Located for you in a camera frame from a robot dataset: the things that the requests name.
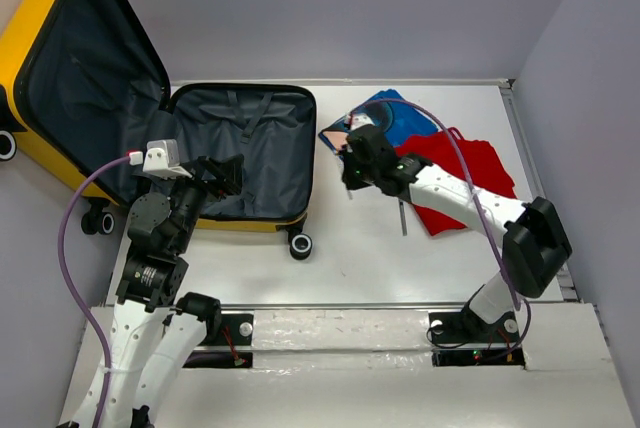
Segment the blue printed shirt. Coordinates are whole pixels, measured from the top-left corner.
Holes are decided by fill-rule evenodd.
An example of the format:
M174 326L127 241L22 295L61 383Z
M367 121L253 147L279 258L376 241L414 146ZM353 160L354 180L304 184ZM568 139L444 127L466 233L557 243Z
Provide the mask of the blue printed shirt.
M393 147L402 145L413 135L429 136L439 131L422 112L405 104L399 92L383 90L320 131L319 139L334 153L346 143L350 132L345 128L345 121L351 113L366 113Z

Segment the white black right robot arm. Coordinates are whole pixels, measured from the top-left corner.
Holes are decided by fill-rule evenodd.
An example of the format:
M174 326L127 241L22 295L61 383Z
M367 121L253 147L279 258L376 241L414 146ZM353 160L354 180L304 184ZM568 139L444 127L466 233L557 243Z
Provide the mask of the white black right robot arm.
M352 131L339 155L347 189L375 186L486 236L498 271L442 327L465 342L486 338L520 302L539 298L573 253L548 199L507 198L474 185L468 173L457 177L419 154L399 156L375 125Z

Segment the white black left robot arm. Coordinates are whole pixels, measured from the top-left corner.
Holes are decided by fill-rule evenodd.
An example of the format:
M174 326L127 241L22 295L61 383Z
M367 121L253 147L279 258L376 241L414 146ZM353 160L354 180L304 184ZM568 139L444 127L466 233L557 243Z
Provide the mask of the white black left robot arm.
M242 155L235 155L180 163L166 148L149 148L101 166L76 190L74 200L103 172L124 164L140 165L145 173L173 182L169 194L144 194L130 209L130 247L109 330L101 328L71 279L64 248L68 222L60 224L57 251L63 278L103 351L91 385L66 426L153 426L193 350L219 336L219 300L192 292L177 295L188 269L182 255L205 202L240 193L243 162Z

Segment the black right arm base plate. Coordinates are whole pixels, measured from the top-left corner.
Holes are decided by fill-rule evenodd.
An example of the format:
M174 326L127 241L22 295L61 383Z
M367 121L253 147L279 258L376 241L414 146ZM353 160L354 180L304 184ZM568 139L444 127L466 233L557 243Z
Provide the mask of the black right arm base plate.
M434 367L516 366L525 367L519 326L513 312L502 317L488 333L469 335L456 326L458 311L429 314L426 338L431 344Z

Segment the black white checkered pen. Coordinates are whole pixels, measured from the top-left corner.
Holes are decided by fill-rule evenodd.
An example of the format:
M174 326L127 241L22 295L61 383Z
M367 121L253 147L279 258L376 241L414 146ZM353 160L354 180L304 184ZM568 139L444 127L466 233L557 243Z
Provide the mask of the black white checkered pen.
M402 200L398 200L398 206L399 206L401 233L402 233L402 236L407 236L408 229L407 229L407 222L406 222L405 203Z

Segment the yellow hard-shell suitcase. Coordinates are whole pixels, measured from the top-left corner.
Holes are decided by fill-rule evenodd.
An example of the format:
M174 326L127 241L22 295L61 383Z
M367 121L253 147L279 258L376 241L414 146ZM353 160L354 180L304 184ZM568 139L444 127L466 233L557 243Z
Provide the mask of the yellow hard-shell suitcase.
M1 157L22 151L71 188L149 141L183 160L242 155L241 192L208 201L202 229L283 231L306 259L317 105L286 84L173 89L128 0L22 0L1 36Z

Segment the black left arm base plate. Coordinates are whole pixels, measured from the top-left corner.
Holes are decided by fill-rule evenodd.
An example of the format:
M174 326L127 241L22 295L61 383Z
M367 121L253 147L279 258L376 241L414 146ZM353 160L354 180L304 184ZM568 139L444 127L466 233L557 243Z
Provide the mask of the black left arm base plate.
M223 312L218 332L208 334L184 364L196 369L251 369L254 314Z

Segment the red shirt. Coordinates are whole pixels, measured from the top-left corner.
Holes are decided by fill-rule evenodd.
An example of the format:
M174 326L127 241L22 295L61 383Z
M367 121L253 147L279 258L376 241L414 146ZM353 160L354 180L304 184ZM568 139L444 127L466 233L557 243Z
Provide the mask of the red shirt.
M474 184L498 195L515 199L515 182L505 170L494 147L485 140L465 139L455 127L450 127L448 131L456 140ZM410 153L418 154L453 176L464 179L463 169L455 150L448 137L441 131L427 136L412 135L403 144L397 146L395 151L400 157ZM464 224L453 218L429 208L414 205L414 211L432 237L466 228Z

